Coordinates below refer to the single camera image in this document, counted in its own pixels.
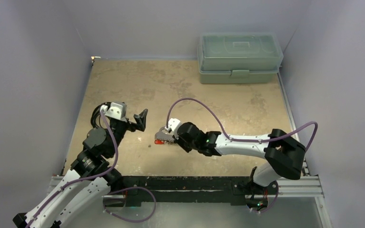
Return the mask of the silver foot-shaped keyring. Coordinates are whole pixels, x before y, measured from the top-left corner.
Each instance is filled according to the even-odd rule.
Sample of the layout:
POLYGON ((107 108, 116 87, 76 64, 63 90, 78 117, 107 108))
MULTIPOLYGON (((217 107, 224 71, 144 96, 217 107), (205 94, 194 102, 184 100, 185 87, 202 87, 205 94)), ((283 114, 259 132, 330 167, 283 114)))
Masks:
POLYGON ((173 135, 162 126, 154 135, 154 144, 172 144, 175 143, 173 135))

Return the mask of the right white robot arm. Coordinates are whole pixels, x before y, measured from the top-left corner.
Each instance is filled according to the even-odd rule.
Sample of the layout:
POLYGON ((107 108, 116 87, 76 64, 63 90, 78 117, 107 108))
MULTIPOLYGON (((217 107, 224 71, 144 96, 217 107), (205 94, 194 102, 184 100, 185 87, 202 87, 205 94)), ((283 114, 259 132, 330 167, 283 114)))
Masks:
POLYGON ((248 188, 260 193, 279 178, 299 180, 306 148, 282 131, 257 136, 225 135, 218 131, 203 132, 191 122, 182 123, 172 118, 167 131, 186 152, 192 150, 204 156, 244 155, 265 159, 248 180, 248 188))

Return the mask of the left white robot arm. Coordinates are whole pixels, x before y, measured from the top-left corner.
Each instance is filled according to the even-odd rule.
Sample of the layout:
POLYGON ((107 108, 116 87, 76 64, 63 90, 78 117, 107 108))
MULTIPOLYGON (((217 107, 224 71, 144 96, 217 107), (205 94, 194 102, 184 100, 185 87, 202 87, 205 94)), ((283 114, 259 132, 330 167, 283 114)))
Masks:
POLYGON ((113 103, 101 106, 92 116, 93 128, 83 141, 83 150, 72 162, 60 183, 27 213, 13 218, 18 228, 64 228, 74 216, 93 201, 107 194, 138 190, 126 182, 115 169, 118 146, 126 132, 146 129, 148 110, 134 115, 134 122, 125 117, 126 108, 113 103))

